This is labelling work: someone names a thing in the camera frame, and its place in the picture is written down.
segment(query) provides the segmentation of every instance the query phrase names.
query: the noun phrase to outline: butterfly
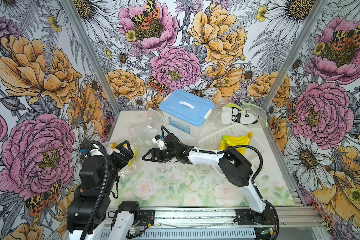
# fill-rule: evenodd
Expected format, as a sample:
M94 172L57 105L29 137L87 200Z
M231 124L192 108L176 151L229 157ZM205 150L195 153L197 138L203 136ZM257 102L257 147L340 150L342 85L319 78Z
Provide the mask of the butterfly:
M313 199L307 203L307 206L315 207L315 210L319 213L319 217L321 218L322 224L326 228L327 232L332 235L333 227L335 226L335 222L332 218L332 215L324 211L324 209L319 206L317 201Z
M25 206L31 211L29 214L36 217L41 214L44 207L48 208L49 205L55 204L61 195L60 181L57 181L51 189L43 195L30 197L25 201Z
M360 25L349 32L343 30L335 31L332 41L335 41L332 47L337 51L342 50L345 46L360 45Z
M154 22L154 19L158 19L160 16L160 9L156 7L155 0L147 0L145 11L143 14L135 15L132 22L143 30L149 28L150 23Z
M160 84L153 76L149 77L148 86L153 87L158 93L164 93L168 90L168 86Z
M294 98L288 103L288 121L292 123L297 123L298 118L296 116L296 106L298 105L298 98Z

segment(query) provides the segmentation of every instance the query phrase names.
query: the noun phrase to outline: black cable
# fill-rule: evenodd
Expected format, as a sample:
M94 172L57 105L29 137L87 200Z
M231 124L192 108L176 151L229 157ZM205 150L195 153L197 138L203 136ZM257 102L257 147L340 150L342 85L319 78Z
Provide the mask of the black cable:
M74 199L79 196L80 190L81 190L81 184L79 184L79 185L76 187L76 189L75 189L75 191L74 191L74 193L73 193L73 198L74 198Z
M272 210L273 210L273 213L275 215L275 218L276 218L276 232L275 232L275 236L273 237L272 240L276 240L276 238L278 237L279 235L279 230L280 230L280 222L279 222L279 216L277 215L277 211L276 211L276 208L274 207L274 205L272 205L269 201L267 200L264 200L265 204L269 205Z
M162 133L164 133L163 131L167 132L169 135L171 134L164 126L161 126L161 131ZM245 148L249 148L249 149L252 149L256 154L257 156L259 157L259 167L257 168L256 172L252 175L252 183L254 184L254 180L255 178L257 177L257 175L259 175L261 169L263 168L263 157L261 156L261 153L259 152L259 150L257 150L255 147L253 146L250 146L250 145L245 145L245 144L242 144L242 145L236 145L234 147L229 147L225 150L221 150L221 151L218 151L217 153L216 152L213 152L213 151L207 151L207 150L201 150L201 149L194 149L194 148L191 148L191 147L188 147L187 145L183 144L182 142L180 142L180 140L178 140L177 138L173 137L173 139L175 139L175 141L177 141L179 144L181 144L183 147L186 147L187 149L191 150L191 151L195 151L195 152L202 152L202 153L209 153L209 154L222 154L222 153L226 153L227 151L229 151L230 149L234 148L240 148L240 147L245 147Z
M88 142L88 144L87 144L87 147L86 147L87 154L89 153L88 147L91 144L96 144L100 148L99 151L104 155L104 165L105 165L104 166L104 178L103 178L103 181L101 182L100 192L96 198L95 205L93 206L91 214L89 215L87 223L85 224L85 226L83 228L83 232L81 233L80 240L84 240L85 237L87 236L89 227L92 224L93 218L95 217L97 209L99 208L99 205L101 204L101 201L103 199L103 195L106 191L108 175L109 175L109 156L108 156L106 148L101 144L101 142L92 140L92 141Z

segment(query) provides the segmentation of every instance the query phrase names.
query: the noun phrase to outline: label sticker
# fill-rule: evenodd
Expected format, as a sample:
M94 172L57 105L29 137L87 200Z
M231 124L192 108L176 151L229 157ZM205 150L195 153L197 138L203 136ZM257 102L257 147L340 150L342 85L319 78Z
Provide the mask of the label sticker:
M168 121L169 121L170 125L172 125L174 127L177 127L178 129L180 129L183 132L191 134L190 126L188 126L186 124L183 124L183 123L180 123L180 122L178 122L178 121L176 121L174 119L171 119L170 117L168 118Z

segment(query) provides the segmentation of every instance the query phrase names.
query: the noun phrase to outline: white daisy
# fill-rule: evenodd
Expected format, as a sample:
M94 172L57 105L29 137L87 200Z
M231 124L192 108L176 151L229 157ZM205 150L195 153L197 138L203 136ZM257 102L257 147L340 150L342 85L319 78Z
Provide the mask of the white daisy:
M265 110L265 113L267 114L267 119L274 118L276 116L277 112L277 106L273 102L269 104L267 109Z
M148 104L148 101L146 98L143 98L142 96L137 96L137 97L132 98L130 103L132 106L134 106L137 109L145 109L145 107Z
M304 61L305 61L305 56L302 53L299 53L298 57L292 64L291 72L297 73L298 70L302 67Z
M217 94L216 88L205 88L205 87L206 87L206 82L201 82L197 86L191 83L189 84L189 86L185 86L184 90L196 96L213 101L213 99L215 98L213 95Z
M128 4L130 4L132 7L135 7L136 3L139 4L139 6L143 6L144 1L143 0L119 0L120 7L128 6Z
M29 8L25 0L0 0L0 11L11 17L23 17Z
M347 21L355 18L354 23L360 21L360 0L340 0L337 5L341 7L339 17L347 16Z
M72 39L74 35L68 16L61 5L61 0L47 0L51 14L57 19L59 26L67 26L67 32ZM77 12L87 29L89 38L98 43L111 38L111 33L116 29L113 26L118 22L117 1L115 0L73 0Z
M287 43L293 42L304 25L315 0L271 0L267 5L265 17L271 22L265 31L272 31L271 37L286 37Z
M293 172L299 180L299 184L306 184L311 191L317 188L322 189L317 182L317 177L321 184L331 189L331 185L335 184L333 177L323 168L324 165L330 165L331 159L327 156L317 153L318 147L316 142L305 139L300 136L288 138L288 143L284 150L284 156L288 161Z
M72 153L71 153L72 162L70 167L74 168L73 178L75 183L78 183L81 182L79 172L81 170L81 164L83 163L83 158L80 153L81 145L84 144L85 142L89 142L92 140L100 142L101 138L97 132L94 133L95 125L92 124L91 122L88 123L86 132L84 132L83 127L77 127L76 130L77 130L77 139L76 139L77 141L72 144Z
M245 66L243 70L244 81L254 80L255 77L259 76L260 71L255 66Z
M120 67L128 66L128 64L130 63L130 55L128 49L126 48L116 49L112 53L112 61Z
M327 24L333 19L336 12L339 11L337 4L335 3L336 0L332 0L333 2L328 3L324 8L324 11L319 16L319 20L317 21L317 28L320 30L324 30Z

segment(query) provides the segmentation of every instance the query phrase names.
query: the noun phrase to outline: yellow flower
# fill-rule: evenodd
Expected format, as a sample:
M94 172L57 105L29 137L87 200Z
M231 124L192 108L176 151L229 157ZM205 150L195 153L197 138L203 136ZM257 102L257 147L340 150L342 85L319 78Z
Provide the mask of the yellow flower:
M1 45L11 54L10 58L0 57L0 77L10 96L32 96L28 103L33 104L42 94L48 95L57 102L58 108L63 108L79 92L77 72L62 49L53 46L47 81L44 61L47 46L40 39L30 42L25 37L11 35L10 39L2 37Z
M316 45L316 47L314 48L313 53L316 54L316 55L320 55L321 51L324 50L324 48L325 48L325 43L324 42L318 43Z
M58 25L56 18L49 16L48 22L52 25L53 30L61 32L61 26Z
M152 109L158 109L158 105L163 101L164 97L161 94L157 94L156 96L151 97L152 102L148 101L147 104L147 109L148 108L152 108Z
M232 79L230 79L230 78L223 78L223 84L224 84L225 86L229 86L229 85L231 84L231 82L232 82Z
M354 215L353 225L360 227L360 151L354 146L339 145L334 156L336 170L325 168L335 184L331 189L321 184L322 190L317 189L312 194L329 213L343 219Z
M74 126L87 127L91 122L95 125L95 130L102 136L103 117L101 103L95 97L97 93L91 89L89 84L85 84L83 91L80 91L80 97L72 98L67 109L68 122Z
M123 71L121 69L110 71L106 75L106 79L116 98L124 96L131 100L147 92L144 81L130 71Z
M348 194L348 197L351 201L353 201L355 204L360 204L360 189L357 190L354 187L350 188L350 193Z
M228 27L238 23L236 18L235 15L228 14L226 8L214 3L210 5L208 16L203 11L195 15L189 33L196 39L194 45L205 46L206 62L229 65L243 54L248 34L244 26L230 35L222 36Z
M268 123L279 149L283 151L288 140L287 119L275 116Z
M43 240L43 232L44 227L39 226L37 223L33 224L32 227L28 223L22 223L1 240Z
M239 80L244 78L243 68L235 68L235 66L226 67L221 64L207 66L203 75L213 81L210 88L217 88L217 94L213 102L216 104L221 97L229 98L233 91L238 91L240 88Z
M271 74L265 73L260 74L260 76L254 79L255 83L248 86L248 97L254 97L255 99L261 98L261 96L266 96L271 89L273 82L276 80L276 76L279 71L275 71ZM283 107L286 104L287 99L289 98L289 84L291 78L286 76L280 88L278 89L276 95L273 98L273 102L279 107Z
M267 7L259 7L257 10L258 14L256 15L256 18L260 20L260 22L264 22L265 16L264 14L268 12Z
M108 57L109 59L112 58L112 55L111 55L110 50L109 50L108 48L106 48L106 55L107 55L107 57Z
M127 37L127 40L130 42L136 41L136 33L134 30L128 30L125 36Z

